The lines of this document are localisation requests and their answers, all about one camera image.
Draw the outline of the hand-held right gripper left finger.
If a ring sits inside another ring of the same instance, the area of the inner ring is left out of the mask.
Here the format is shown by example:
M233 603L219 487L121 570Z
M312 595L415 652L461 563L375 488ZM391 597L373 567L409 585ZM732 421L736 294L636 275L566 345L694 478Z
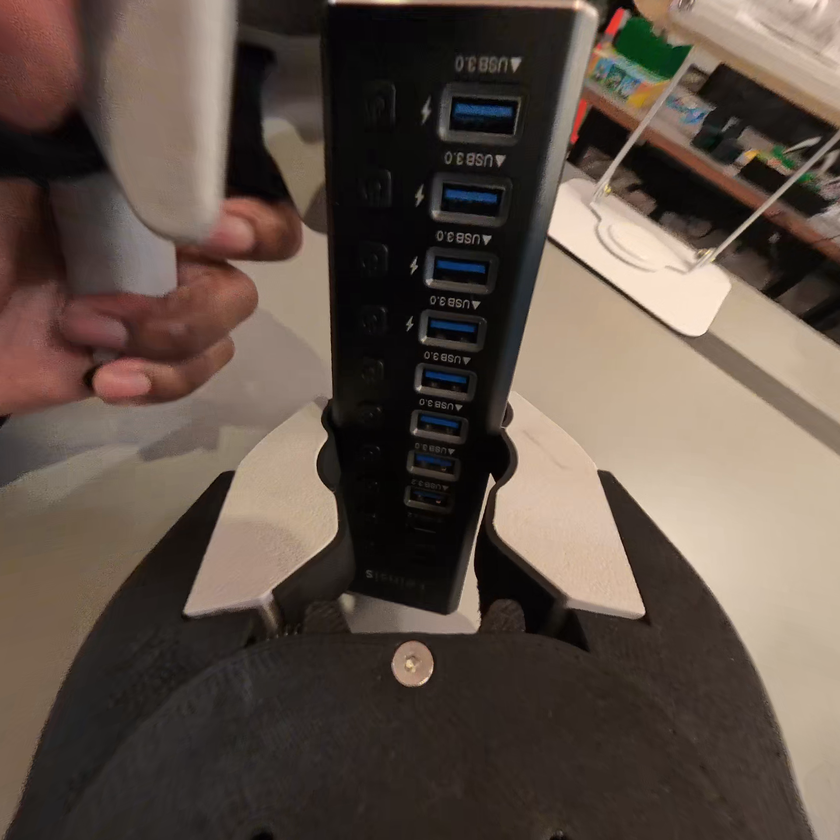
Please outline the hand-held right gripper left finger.
M234 472L183 614L255 611L299 624L310 604L351 584L351 535L328 405L305 404Z

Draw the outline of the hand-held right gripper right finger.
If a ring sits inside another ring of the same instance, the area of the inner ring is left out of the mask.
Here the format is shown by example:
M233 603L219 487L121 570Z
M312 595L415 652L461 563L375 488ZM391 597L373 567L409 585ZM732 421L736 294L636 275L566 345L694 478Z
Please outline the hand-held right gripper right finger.
M556 635L569 611L645 617L594 461L516 392L489 446L490 477L476 535L479 614L519 604L526 629Z

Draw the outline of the black USB hub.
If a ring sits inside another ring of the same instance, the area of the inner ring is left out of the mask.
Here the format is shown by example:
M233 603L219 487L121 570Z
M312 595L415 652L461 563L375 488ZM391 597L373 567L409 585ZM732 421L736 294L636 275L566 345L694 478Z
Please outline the black USB hub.
M355 594L457 608L598 16L327 2L329 424Z

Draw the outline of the grey desk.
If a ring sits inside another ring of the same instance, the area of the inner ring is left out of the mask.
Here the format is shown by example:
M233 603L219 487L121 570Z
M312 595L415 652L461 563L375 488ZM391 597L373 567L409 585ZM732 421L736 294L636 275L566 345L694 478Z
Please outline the grey desk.
M326 239L245 264L259 309L203 388L2 432L2 834L81 643L222 472L329 389ZM513 384L693 565L763 678L819 838L838 838L838 348L734 285L683 340L547 245Z

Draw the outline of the person's left hand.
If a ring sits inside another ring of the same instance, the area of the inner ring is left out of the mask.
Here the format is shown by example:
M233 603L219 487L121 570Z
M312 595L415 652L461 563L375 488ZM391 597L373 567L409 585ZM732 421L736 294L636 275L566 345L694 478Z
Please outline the person's left hand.
M288 259L301 246L298 211L281 176L272 179L268 192L235 191L209 239L178 250L177 288L164 297L72 297L45 192L2 180L2 419L90 396L169 403L223 369L231 332L259 301L232 261Z

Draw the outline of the white document stand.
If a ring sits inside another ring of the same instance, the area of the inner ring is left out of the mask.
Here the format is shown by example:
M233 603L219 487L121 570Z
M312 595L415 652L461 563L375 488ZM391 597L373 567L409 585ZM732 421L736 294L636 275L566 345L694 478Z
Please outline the white document stand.
M565 180L556 196L549 239L584 263L616 290L674 332L688 338L705 334L732 282L717 267L721 253L759 218L781 203L782 197L838 143L838 129L715 248L691 249L625 201L614 196L612 180L640 140L653 142L648 131L668 97L690 68L695 47L633 131L597 182L582 177Z

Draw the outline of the long wooden table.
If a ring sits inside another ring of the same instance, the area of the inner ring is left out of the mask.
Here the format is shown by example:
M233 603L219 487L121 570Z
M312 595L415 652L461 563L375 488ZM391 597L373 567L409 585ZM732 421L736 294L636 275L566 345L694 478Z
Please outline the long wooden table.
M635 130L645 115L644 112L627 108L625 104L606 95L589 81L584 84L582 98L627 131ZM768 199L765 192L743 180L732 165L718 163L700 151L690 143L687 136L667 121L653 118L637 142L663 151L706 182L752 210ZM809 217L801 215L781 199L765 209L763 216L825 257L835 262L839 260L838 234L829 234L825 227L818 227Z

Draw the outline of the colourful picture box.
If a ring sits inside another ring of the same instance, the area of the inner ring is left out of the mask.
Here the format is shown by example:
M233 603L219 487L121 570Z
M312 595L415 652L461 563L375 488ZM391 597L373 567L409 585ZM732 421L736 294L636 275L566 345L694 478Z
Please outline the colourful picture box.
M593 48L586 79L604 95L636 110L652 106L669 84L669 80L617 53L611 44Z

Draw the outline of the green box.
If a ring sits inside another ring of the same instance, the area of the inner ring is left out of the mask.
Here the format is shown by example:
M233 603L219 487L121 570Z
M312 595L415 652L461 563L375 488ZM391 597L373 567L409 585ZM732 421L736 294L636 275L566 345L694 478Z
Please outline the green box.
M688 57L690 45L672 45L663 32L656 33L644 17L631 16L613 40L621 56L663 79L672 78Z

